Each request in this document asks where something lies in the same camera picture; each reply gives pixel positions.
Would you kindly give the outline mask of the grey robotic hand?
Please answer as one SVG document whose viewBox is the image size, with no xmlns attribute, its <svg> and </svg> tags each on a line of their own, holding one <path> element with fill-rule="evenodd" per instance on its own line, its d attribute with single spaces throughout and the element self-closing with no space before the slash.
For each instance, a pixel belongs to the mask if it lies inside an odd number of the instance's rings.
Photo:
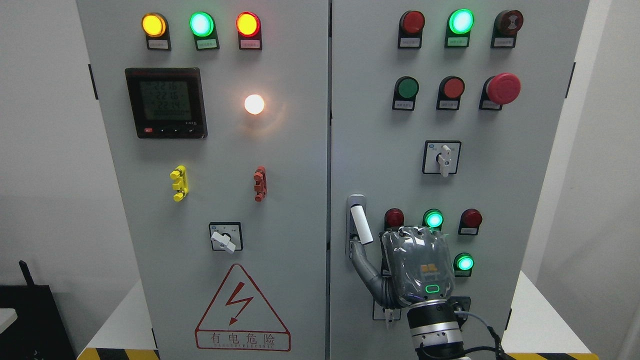
<svg viewBox="0 0 640 360">
<path fill-rule="evenodd" d="M 378 305 L 400 309 L 450 298 L 455 274 L 446 234 L 428 227 L 394 227 L 381 234 L 381 244 L 390 276 L 369 262 L 361 242 L 350 241 L 350 260 Z"/>
</svg>

